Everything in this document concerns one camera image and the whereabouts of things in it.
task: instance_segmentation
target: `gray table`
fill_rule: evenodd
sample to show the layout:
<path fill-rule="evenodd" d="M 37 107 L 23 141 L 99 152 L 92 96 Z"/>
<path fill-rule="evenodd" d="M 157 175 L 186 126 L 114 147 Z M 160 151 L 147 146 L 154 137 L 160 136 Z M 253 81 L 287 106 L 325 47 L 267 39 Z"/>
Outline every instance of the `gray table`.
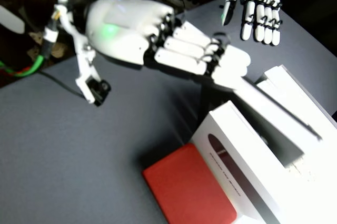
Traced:
<path fill-rule="evenodd" d="M 207 34 L 227 31 L 250 53 L 252 80 L 283 63 L 328 112 L 337 109 L 331 53 L 284 13 L 280 46 L 241 42 L 242 9 L 223 29 L 221 2 L 187 19 Z M 41 75 L 0 90 L 0 223 L 166 223 L 141 171 L 191 137 L 200 86 L 101 57 L 95 65 L 112 86 L 100 108 Z M 75 88 L 75 58 L 47 72 Z"/>

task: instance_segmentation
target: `robotic hand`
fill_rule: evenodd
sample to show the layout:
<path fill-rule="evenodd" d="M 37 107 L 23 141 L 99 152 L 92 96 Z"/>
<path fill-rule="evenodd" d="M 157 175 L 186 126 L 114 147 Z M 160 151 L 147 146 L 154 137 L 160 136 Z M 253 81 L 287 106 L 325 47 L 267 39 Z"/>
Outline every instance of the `robotic hand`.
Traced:
<path fill-rule="evenodd" d="M 282 6 L 280 0 L 243 0 L 244 12 L 241 38 L 246 41 L 250 38 L 254 26 L 255 39 L 258 42 L 277 46 L 280 43 L 279 11 Z M 222 24 L 230 22 L 236 0 L 226 0 L 222 15 Z"/>
<path fill-rule="evenodd" d="M 76 7 L 69 0 L 58 0 L 55 7 L 74 39 L 80 70 L 76 83 L 89 103 L 102 104 L 110 90 L 92 64 L 96 51 L 115 62 L 187 76 L 219 89 L 236 89 L 247 74 L 247 53 L 222 42 L 217 38 L 221 33 L 208 37 L 191 23 L 181 23 L 167 5 L 151 0 L 82 2 L 87 2 L 85 7 L 82 3 L 85 30 L 73 25 Z"/>

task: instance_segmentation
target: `green light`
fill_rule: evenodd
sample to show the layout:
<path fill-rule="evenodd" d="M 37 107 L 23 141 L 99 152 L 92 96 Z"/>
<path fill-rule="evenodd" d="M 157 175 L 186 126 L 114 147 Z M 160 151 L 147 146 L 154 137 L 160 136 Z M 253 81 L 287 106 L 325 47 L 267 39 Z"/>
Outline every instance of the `green light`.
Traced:
<path fill-rule="evenodd" d="M 118 33 L 119 29 L 117 25 L 105 24 L 102 28 L 101 35 L 103 38 L 112 38 Z"/>

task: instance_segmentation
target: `red notebook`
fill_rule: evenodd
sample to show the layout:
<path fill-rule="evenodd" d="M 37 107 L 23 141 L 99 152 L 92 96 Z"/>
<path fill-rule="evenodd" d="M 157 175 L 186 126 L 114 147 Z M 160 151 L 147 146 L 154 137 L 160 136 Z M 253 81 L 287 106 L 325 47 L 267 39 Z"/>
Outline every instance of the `red notebook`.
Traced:
<path fill-rule="evenodd" d="M 170 224 L 230 224 L 236 211 L 193 144 L 144 170 Z"/>

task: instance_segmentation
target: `green wire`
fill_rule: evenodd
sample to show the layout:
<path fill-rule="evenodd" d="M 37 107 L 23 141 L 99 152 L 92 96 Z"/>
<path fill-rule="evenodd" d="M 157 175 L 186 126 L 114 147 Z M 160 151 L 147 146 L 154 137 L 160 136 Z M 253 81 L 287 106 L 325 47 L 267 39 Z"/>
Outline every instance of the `green wire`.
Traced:
<path fill-rule="evenodd" d="M 39 55 L 36 61 L 34 62 L 34 64 L 32 65 L 32 67 L 25 72 L 15 73 L 14 70 L 11 70 L 8 68 L 5 68 L 5 71 L 16 77 L 25 77 L 25 76 L 35 73 L 41 67 L 43 62 L 44 62 L 44 57 L 42 55 Z M 0 67 L 6 67 L 6 65 L 2 61 L 0 61 Z"/>

